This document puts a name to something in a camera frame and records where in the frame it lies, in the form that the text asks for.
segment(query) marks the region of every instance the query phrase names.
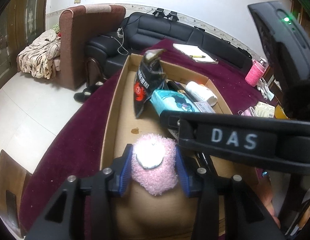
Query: snack bag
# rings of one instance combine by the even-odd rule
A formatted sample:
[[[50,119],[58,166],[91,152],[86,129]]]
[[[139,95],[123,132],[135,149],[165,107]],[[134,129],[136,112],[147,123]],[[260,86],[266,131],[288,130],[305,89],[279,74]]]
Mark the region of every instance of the snack bag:
[[[160,65],[159,55],[165,49],[152,49],[145,52],[139,64],[134,80],[134,111],[138,118],[144,109],[145,102],[152,96],[155,89],[162,89],[166,74]]]

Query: black pen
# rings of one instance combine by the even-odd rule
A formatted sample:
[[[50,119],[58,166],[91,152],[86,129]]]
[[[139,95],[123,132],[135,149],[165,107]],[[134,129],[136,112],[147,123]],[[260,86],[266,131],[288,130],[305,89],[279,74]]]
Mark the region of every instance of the black pen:
[[[192,95],[190,95],[189,93],[185,91],[185,88],[181,84],[170,80],[167,82],[167,85],[170,90],[173,90],[173,91],[176,91],[176,92],[179,92],[185,95],[192,103],[197,102],[197,100]]]

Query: stain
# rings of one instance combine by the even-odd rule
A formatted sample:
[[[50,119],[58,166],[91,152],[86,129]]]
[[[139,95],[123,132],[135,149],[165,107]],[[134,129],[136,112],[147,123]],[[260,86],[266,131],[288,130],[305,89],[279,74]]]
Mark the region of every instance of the stain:
[[[132,129],[131,133],[132,134],[139,134],[139,128],[137,127],[137,128]]]

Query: white paper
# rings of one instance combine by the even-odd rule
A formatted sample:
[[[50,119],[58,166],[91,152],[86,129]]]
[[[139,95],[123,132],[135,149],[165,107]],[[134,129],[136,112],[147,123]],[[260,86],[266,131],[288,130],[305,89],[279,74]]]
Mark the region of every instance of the white paper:
[[[209,63],[218,63],[213,60],[208,54],[203,52],[199,47],[192,46],[192,45],[184,45],[184,44],[173,44],[174,48],[178,49],[182,53],[186,54],[187,56],[205,56],[205,58],[193,58],[193,60],[197,62],[209,62]]]

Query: metal screw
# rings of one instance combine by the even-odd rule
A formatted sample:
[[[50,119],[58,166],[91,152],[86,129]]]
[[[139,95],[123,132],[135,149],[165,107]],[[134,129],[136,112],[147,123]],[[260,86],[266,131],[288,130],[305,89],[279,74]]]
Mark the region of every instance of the metal screw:
[[[240,175],[234,175],[233,176],[234,181],[242,181],[242,176]]]
[[[198,172],[199,174],[205,174],[205,173],[206,173],[206,169],[205,169],[205,168],[198,168],[198,169],[197,169],[197,172]]]
[[[75,175],[70,175],[70,176],[67,178],[67,180],[68,180],[69,182],[73,182],[73,181],[76,180],[76,176],[75,176]]]
[[[105,168],[105,169],[103,169],[103,173],[104,173],[105,175],[110,174],[111,172],[112,172],[112,169],[111,169],[111,168]]]

